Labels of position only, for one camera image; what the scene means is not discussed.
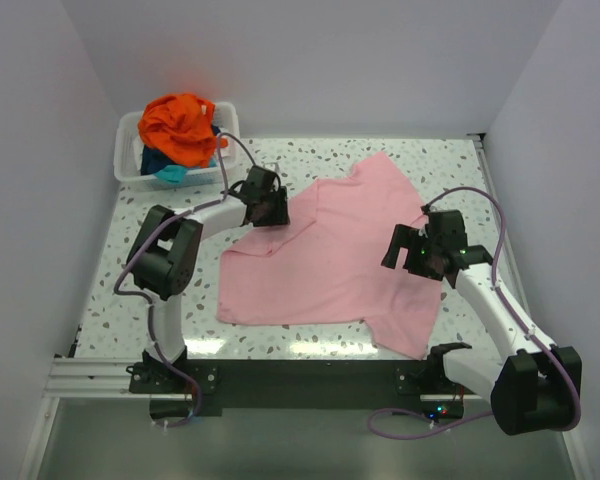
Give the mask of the pink t shirt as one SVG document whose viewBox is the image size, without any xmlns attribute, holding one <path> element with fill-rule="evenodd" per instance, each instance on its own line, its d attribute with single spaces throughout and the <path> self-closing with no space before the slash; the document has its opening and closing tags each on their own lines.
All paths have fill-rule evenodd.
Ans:
<svg viewBox="0 0 600 480">
<path fill-rule="evenodd" d="M 422 200 L 384 153 L 290 198 L 285 227 L 251 229 L 219 261 L 216 317 L 245 326 L 364 321 L 375 345 L 422 358 L 439 282 L 382 266 L 398 224 L 421 228 Z"/>
</svg>

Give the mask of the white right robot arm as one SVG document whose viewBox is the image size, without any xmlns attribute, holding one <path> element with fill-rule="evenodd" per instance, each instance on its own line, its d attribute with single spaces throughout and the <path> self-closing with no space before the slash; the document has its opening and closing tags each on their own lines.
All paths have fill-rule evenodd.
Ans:
<svg viewBox="0 0 600 480">
<path fill-rule="evenodd" d="M 413 375 L 415 384 L 439 393 L 467 388 L 489 403 L 508 435 L 574 428 L 581 414 L 577 351 L 558 346 L 531 320 L 502 281 L 494 255 L 470 244 L 459 211 L 423 212 L 424 227 L 395 226 L 383 266 L 396 268 L 405 251 L 408 273 L 447 282 L 473 309 L 499 357 L 480 360 L 463 341 L 440 344 Z"/>
</svg>

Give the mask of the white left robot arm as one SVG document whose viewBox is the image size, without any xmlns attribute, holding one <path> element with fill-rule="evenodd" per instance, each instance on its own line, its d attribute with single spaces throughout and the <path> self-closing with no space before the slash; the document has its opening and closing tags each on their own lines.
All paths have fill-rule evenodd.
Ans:
<svg viewBox="0 0 600 480">
<path fill-rule="evenodd" d="M 279 174 L 253 166 L 217 199 L 176 210 L 155 205 L 147 212 L 114 293 L 147 302 L 148 343 L 142 361 L 155 365 L 151 378 L 163 391 L 176 392 L 187 380 L 181 363 L 187 359 L 181 297 L 195 273 L 201 243 L 245 225 L 287 226 L 287 203 Z"/>
</svg>

